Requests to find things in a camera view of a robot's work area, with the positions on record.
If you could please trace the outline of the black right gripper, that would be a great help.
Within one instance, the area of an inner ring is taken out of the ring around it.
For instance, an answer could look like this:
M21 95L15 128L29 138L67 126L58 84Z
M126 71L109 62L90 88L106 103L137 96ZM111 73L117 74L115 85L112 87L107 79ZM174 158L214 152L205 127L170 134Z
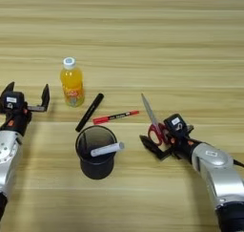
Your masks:
M140 136L144 147L153 153L159 160L169 156L175 156L178 159L192 160L193 149L200 144L199 140L190 138L189 133L193 130L193 125L187 125L187 131L164 131L164 137L167 140L169 148L162 151L152 140L146 136Z

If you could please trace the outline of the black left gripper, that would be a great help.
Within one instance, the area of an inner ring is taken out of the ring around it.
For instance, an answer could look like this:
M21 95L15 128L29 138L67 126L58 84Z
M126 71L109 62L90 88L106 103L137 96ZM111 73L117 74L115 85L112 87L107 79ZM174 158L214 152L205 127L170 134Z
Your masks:
M14 88L14 82L11 82L2 92L12 92ZM25 135L27 127L31 122L32 113L43 113L48 110L50 103L50 88L46 85L42 93L41 106L28 106L25 105L19 109L9 109L0 106L0 114L6 116L5 122L0 126L0 131L14 131L20 134L22 137Z

